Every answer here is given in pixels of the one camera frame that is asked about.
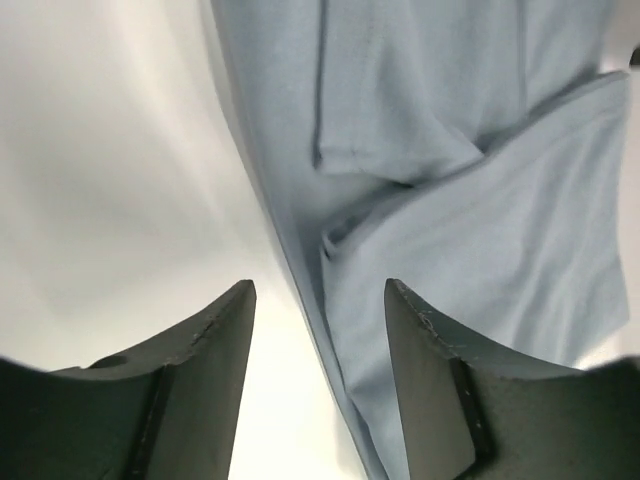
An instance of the white background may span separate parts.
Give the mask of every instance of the white background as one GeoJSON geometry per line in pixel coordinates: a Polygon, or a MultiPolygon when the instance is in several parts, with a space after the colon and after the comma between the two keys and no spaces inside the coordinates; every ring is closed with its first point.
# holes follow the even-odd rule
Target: white background
{"type": "MultiPolygon", "coordinates": [[[[608,67],[640,43],[635,6],[608,67]]],[[[364,478],[220,109],[208,1],[5,0],[0,65],[0,353],[88,365],[252,278],[231,478],[364,478]]],[[[638,157],[630,135],[620,231],[635,323],[591,364],[640,351],[638,157]]]]}

